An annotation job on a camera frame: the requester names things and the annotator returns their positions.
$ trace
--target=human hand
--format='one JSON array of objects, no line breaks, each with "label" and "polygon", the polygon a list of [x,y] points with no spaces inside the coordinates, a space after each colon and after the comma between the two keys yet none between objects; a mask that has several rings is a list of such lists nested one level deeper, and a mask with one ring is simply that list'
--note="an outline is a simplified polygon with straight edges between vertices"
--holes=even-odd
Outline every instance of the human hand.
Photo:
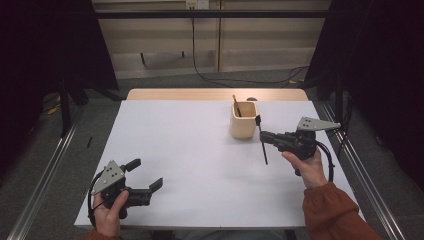
[{"label": "human hand", "polygon": [[98,206],[94,211],[96,218],[96,229],[97,232],[107,237],[119,237],[120,221],[119,211],[124,206],[128,199],[128,191],[122,191],[116,198],[111,209],[106,208],[103,203],[101,193],[97,193],[94,196],[93,206]]},{"label": "human hand", "polygon": [[324,186],[328,183],[324,176],[321,152],[318,148],[315,150],[313,157],[303,161],[293,153],[287,151],[283,152],[281,156],[287,159],[292,164],[294,169],[299,169],[303,183],[307,189]]}]

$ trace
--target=gray floor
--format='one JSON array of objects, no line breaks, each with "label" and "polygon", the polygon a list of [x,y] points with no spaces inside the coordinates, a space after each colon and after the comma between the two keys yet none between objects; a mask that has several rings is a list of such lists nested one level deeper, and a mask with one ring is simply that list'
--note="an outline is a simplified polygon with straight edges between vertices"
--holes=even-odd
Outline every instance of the gray floor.
[{"label": "gray floor", "polygon": [[[286,79],[289,70],[267,70],[249,72],[207,73],[208,77],[225,77],[233,79],[225,82],[231,87],[272,87],[279,88],[285,83],[254,84],[234,81],[234,79],[248,79],[254,81],[279,81]],[[206,82],[197,75],[173,75],[119,80],[121,87],[116,93],[126,96],[132,88],[138,87],[223,87],[215,83]],[[302,72],[296,79],[301,80]],[[296,87],[297,81],[287,87]],[[73,226],[84,194],[89,186],[97,167],[103,148],[106,144],[113,121],[119,110],[120,103],[111,101],[91,90],[86,90],[90,97],[84,107],[71,103],[72,115],[80,118],[69,143],[68,149],[60,160],[57,171],[52,176],[52,182],[43,198],[39,209],[27,232],[26,239],[77,239],[87,234],[87,230]],[[307,90],[308,97],[314,101],[317,111],[325,118],[323,103],[317,102],[315,89]],[[43,171],[48,165],[51,156],[59,141],[61,132],[61,116],[59,112],[53,115],[43,113],[37,122],[34,131],[29,136],[25,149],[16,159],[16,164],[3,179],[0,188],[0,239],[6,239],[26,206]],[[339,143],[333,134],[329,134],[333,148]],[[353,109],[350,123],[349,139],[354,145],[362,163],[371,176],[373,183],[383,197],[388,209],[396,219],[401,232],[406,239],[421,239],[424,235],[424,194],[414,185],[398,167],[390,150],[380,146],[375,141],[375,133],[364,120],[356,108]],[[361,209],[371,226],[385,239],[390,239],[381,218],[375,211],[364,191],[355,171],[342,154],[340,163],[345,171]],[[308,239],[304,229],[296,229],[298,239]],[[148,239],[148,234],[140,230],[124,230],[125,239]]]}]

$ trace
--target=pencil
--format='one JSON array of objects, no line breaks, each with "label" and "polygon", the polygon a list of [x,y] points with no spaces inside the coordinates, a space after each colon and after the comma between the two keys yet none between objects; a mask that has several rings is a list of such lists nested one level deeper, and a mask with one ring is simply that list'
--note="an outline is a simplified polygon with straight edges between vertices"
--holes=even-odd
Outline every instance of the pencil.
[{"label": "pencil", "polygon": [[240,108],[239,108],[239,106],[238,106],[238,102],[237,102],[237,100],[236,100],[236,96],[235,95],[233,95],[233,99],[234,99],[234,106],[236,107],[236,109],[237,109],[237,113],[239,114],[239,117],[242,117],[241,116],[241,112],[240,112]]}]

